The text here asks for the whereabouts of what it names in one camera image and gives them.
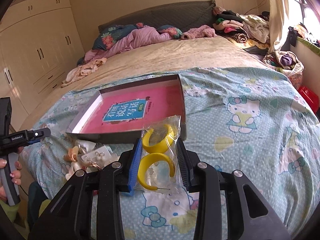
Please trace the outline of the person's left hand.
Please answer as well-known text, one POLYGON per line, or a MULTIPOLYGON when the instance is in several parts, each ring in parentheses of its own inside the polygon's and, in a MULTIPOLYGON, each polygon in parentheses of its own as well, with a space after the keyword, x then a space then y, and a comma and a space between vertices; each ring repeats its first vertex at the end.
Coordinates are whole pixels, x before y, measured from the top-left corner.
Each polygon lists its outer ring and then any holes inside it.
POLYGON ((22 165, 18 155, 23 147, 16 148, 9 154, 1 152, 1 200, 14 206, 20 202, 18 186, 21 184, 22 165))

